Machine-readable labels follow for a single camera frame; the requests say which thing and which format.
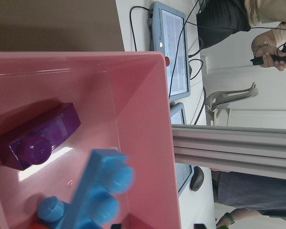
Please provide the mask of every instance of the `monitor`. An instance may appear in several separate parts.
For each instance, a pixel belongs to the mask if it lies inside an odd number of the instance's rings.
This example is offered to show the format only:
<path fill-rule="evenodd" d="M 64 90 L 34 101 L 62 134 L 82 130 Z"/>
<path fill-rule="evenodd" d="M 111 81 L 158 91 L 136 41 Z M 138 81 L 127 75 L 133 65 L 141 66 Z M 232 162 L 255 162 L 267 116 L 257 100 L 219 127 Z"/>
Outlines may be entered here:
<path fill-rule="evenodd" d="M 186 124 L 185 111 L 183 103 L 177 103 L 171 108 L 172 124 Z M 175 163 L 175 171 L 177 177 L 178 194 L 181 195 L 186 185 L 194 174 L 194 168 L 191 165 Z"/>
<path fill-rule="evenodd" d="M 168 91 L 171 88 L 170 102 L 189 97 L 191 93 L 186 26 L 180 38 L 176 58 L 177 44 L 185 20 L 184 13 L 158 1 L 152 3 L 149 9 L 148 24 L 152 31 L 150 50 L 162 52 L 170 59 L 170 65 L 166 67 Z"/>

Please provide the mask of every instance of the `wristband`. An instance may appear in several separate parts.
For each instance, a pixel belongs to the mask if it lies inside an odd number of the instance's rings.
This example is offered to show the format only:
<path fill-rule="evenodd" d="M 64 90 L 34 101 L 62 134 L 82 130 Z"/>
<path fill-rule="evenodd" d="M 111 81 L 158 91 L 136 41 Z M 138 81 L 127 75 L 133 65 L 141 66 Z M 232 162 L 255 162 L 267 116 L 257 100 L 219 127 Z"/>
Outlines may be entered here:
<path fill-rule="evenodd" d="M 269 44 L 267 44 L 267 42 L 264 42 L 264 43 L 259 44 L 258 46 L 256 46 L 255 49 L 253 50 L 253 56 L 255 57 L 257 50 L 259 50 L 260 48 L 262 48 L 264 46 L 269 46 Z"/>
<path fill-rule="evenodd" d="M 230 214 L 229 212 L 226 212 L 226 213 L 225 213 L 225 216 L 228 217 L 228 219 L 230 220 L 231 224 L 234 224 L 234 223 L 235 223 L 233 217 L 231 216 L 231 214 Z"/>

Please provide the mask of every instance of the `purple block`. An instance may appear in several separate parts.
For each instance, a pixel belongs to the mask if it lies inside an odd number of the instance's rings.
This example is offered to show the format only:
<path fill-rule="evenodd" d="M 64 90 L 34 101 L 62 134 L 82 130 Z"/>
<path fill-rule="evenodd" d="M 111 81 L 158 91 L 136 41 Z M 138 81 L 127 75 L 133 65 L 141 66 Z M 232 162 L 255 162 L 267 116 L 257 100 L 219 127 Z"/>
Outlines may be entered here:
<path fill-rule="evenodd" d="M 1 135 L 0 158 L 18 170 L 42 164 L 80 124 L 73 103 L 61 104 Z"/>

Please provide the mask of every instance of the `blue block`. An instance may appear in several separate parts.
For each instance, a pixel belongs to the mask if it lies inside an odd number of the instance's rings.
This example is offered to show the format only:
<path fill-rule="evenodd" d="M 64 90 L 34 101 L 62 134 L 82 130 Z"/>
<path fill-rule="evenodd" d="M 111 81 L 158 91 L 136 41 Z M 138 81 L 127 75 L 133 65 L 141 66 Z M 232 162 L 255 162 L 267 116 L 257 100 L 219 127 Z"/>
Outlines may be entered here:
<path fill-rule="evenodd" d="M 126 192 L 134 180 L 127 159 L 117 150 L 93 150 L 72 204 L 45 199 L 38 209 L 42 222 L 52 229 L 101 229 L 101 224 L 112 221 L 119 202 L 111 194 Z"/>

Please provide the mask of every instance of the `pink bin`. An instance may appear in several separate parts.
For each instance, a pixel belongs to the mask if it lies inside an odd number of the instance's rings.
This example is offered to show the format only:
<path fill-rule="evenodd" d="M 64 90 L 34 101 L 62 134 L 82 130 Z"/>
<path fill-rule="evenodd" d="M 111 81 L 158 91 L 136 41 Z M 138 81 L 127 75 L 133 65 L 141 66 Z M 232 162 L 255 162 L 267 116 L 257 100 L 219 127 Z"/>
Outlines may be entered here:
<path fill-rule="evenodd" d="M 166 82 L 159 52 L 0 53 L 0 135 L 60 103 L 74 103 L 81 126 L 49 162 L 27 170 L 0 161 L 0 228 L 26 229 L 38 204 L 71 202 L 93 148 L 129 156 L 134 186 L 117 198 L 128 229 L 180 229 Z"/>

